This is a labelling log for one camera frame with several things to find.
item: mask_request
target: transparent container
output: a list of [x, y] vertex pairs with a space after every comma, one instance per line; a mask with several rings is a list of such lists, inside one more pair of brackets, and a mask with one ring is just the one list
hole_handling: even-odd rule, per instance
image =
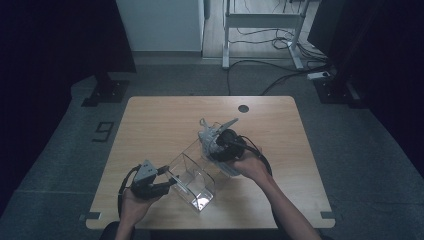
[[166, 175], [177, 181], [172, 189], [198, 212], [230, 178], [203, 156], [199, 139], [172, 160]]

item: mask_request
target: black cable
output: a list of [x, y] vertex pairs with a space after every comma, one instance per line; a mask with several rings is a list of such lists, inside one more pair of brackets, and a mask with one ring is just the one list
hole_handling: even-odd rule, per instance
[[278, 4], [277, 4], [277, 6], [275, 6], [274, 10], [272, 10], [272, 13], [275, 12], [275, 9], [277, 9], [277, 7], [280, 6], [280, 4], [281, 4], [281, 0], [278, 0]]
[[311, 69], [309, 69], [309, 70], [298, 70], [298, 69], [286, 68], [286, 67], [279, 66], [279, 65], [276, 65], [276, 64], [273, 64], [273, 63], [269, 63], [269, 62], [263, 62], [263, 61], [257, 61], [257, 60], [240, 60], [240, 61], [238, 61], [238, 62], [235, 62], [235, 63], [231, 64], [231, 65], [230, 65], [230, 67], [227, 69], [227, 87], [228, 87], [228, 96], [231, 96], [230, 71], [231, 71], [231, 69], [233, 69], [233, 68], [234, 68], [234, 66], [236, 66], [236, 65], [238, 65], [238, 64], [240, 64], [240, 63], [245, 63], [245, 62], [252, 62], [252, 63], [266, 64], [266, 65], [270, 65], [270, 66], [273, 66], [273, 67], [280, 68], [280, 69], [282, 69], [282, 70], [295, 72], [294, 74], [285, 75], [285, 76], [282, 76], [282, 77], [278, 78], [277, 80], [275, 80], [275, 81], [274, 81], [274, 82], [273, 82], [270, 86], [268, 86], [268, 87], [267, 87], [267, 88], [266, 88], [266, 89], [265, 89], [265, 90], [264, 90], [264, 91], [260, 94], [260, 96], [264, 96], [266, 93], [268, 93], [268, 92], [269, 92], [269, 90], [271, 90], [273, 87], [275, 87], [276, 85], [278, 85], [279, 83], [281, 83], [280, 81], [283, 81], [283, 83], [284, 83], [286, 80], [288, 80], [288, 79], [289, 79], [289, 78], [291, 78], [291, 77], [299, 76], [299, 75], [306, 74], [306, 73], [311, 73], [311, 72], [314, 72], [314, 71], [325, 70], [325, 69], [328, 69], [328, 68], [331, 66], [329, 63], [326, 63], [326, 64], [325, 64], [325, 65], [323, 65], [323, 66], [319, 66], [319, 67], [316, 67], [316, 68], [311, 68]]
[[265, 40], [265, 41], [260, 41], [260, 42], [250, 42], [250, 41], [229, 41], [229, 43], [250, 43], [250, 44], [261, 44], [261, 43], [267, 43], [267, 42], [273, 42], [275, 39], [271, 39], [271, 40]]
[[247, 7], [247, 2], [244, 0], [244, 6], [246, 7], [247, 11], [250, 13], [250, 9]]
[[[275, 31], [275, 38], [274, 38], [274, 41], [272, 42], [272, 46], [275, 48], [275, 49], [277, 49], [277, 50], [282, 50], [282, 49], [287, 49], [287, 48], [289, 48], [289, 45], [288, 45], [288, 39], [287, 38], [285, 38], [285, 37], [279, 37], [278, 36], [278, 31], [283, 31], [283, 32], [286, 32], [286, 33], [290, 33], [290, 34], [292, 34], [291, 32], [289, 32], [289, 31], [286, 31], [286, 30], [281, 30], [281, 29], [277, 29], [277, 31]], [[283, 44], [285, 44], [286, 46], [285, 47], [278, 47], [277, 46], [277, 42], [282, 42]]]
[[268, 159], [266, 159], [266, 157], [264, 155], [262, 155], [262, 152], [259, 150], [259, 148], [248, 137], [246, 137], [246, 136], [239, 136], [239, 137], [246, 139], [247, 141], [250, 142], [250, 144], [252, 144], [252, 146], [254, 147], [253, 150], [255, 150], [256, 152], [253, 152], [250, 149], [248, 149], [248, 150], [253, 152], [254, 154], [256, 154], [256, 156], [258, 156], [258, 158], [265, 164], [265, 167], [266, 167], [268, 173], [272, 176], [271, 165], [269, 164]]
[[302, 6], [302, 0], [299, 0], [299, 8], [297, 9], [297, 13], [300, 12], [300, 6]]
[[280, 78], [278, 78], [277, 80], [275, 80], [271, 85], [269, 85], [261, 94], [260, 94], [260, 96], [264, 96], [265, 94], [267, 94], [272, 88], [274, 88], [275, 86], [277, 86], [278, 84], [280, 84], [280, 83], [285, 83], [289, 78], [291, 78], [291, 77], [295, 77], [295, 76], [299, 76], [299, 75], [302, 75], [302, 74], [306, 74], [306, 73], [311, 73], [311, 72], [315, 72], [315, 71], [322, 71], [322, 70], [325, 70], [325, 69], [328, 69], [329, 67], [330, 67], [331, 65], [330, 64], [325, 64], [325, 65], [323, 65], [323, 66], [319, 66], [319, 67], [316, 67], [316, 68], [311, 68], [311, 69], [309, 69], [309, 70], [305, 70], [305, 71], [302, 71], [302, 72], [298, 72], [298, 73], [293, 73], [293, 74], [289, 74], [289, 75], [285, 75], [285, 76], [282, 76], [282, 77], [280, 77]]
[[287, 6], [287, 0], [284, 0], [283, 13], [285, 13], [285, 12], [286, 12], [286, 6]]
[[327, 57], [324, 54], [318, 53], [318, 52], [314, 52], [314, 51], [310, 51], [310, 50], [306, 49], [304, 46], [302, 46], [302, 44], [300, 44], [300, 43], [298, 43], [297, 46], [299, 48], [300, 53], [305, 58], [319, 60], [321, 62], [327, 61]]
[[287, 32], [290, 33], [287, 30], [281, 29], [281, 28], [269, 28], [269, 29], [263, 29], [263, 30], [258, 30], [258, 31], [254, 31], [254, 32], [248, 32], [248, 33], [243, 33], [240, 32], [240, 30], [238, 31], [241, 35], [250, 35], [250, 34], [256, 34], [256, 33], [261, 33], [261, 32], [267, 32], [267, 31], [283, 31], [283, 32]]
[[244, 62], [253, 62], [253, 63], [267, 64], [267, 65], [274, 66], [274, 67], [277, 67], [277, 68], [280, 68], [280, 69], [283, 69], [283, 70], [286, 70], [286, 71], [292, 71], [292, 72], [303, 72], [302, 70], [290, 69], [290, 68], [286, 68], [286, 67], [279, 66], [279, 65], [276, 65], [276, 64], [273, 64], [273, 63], [269, 63], [269, 62], [262, 62], [262, 61], [257, 61], [257, 60], [241, 60], [241, 61], [238, 61], [238, 62], [235, 62], [235, 63], [231, 64], [231, 65], [230, 65], [230, 67], [227, 69], [227, 87], [228, 87], [228, 96], [231, 96], [230, 71], [231, 71], [231, 69], [232, 69], [234, 66], [236, 66], [236, 65], [238, 65], [238, 64], [240, 64], [240, 63], [244, 63]]
[[[250, 13], [250, 10], [249, 10], [249, 8], [247, 7], [247, 4], [246, 4], [246, 0], [244, 1], [245, 2], [245, 7], [247, 8], [247, 10], [249, 11], [249, 13]], [[234, 7], [234, 12], [236, 12], [236, 1], [234, 0], [234, 2], [233, 2], [233, 7]], [[225, 10], [224, 10], [224, 8], [225, 8], [225, 5], [224, 5], [224, 0], [222, 0], [222, 28], [224, 29], [224, 31], [225, 31], [225, 25], [224, 25], [224, 19], [225, 19]], [[243, 33], [243, 32], [241, 32], [240, 31], [240, 29], [239, 28], [236, 28], [237, 29], [237, 31], [241, 34], [241, 35], [250, 35], [250, 34], [255, 34], [255, 33], [260, 33], [260, 32], [266, 32], [266, 31], [275, 31], [275, 30], [278, 30], [278, 29], [265, 29], [265, 30], [259, 30], [259, 31], [254, 31], [254, 32], [248, 32], [248, 33]]]

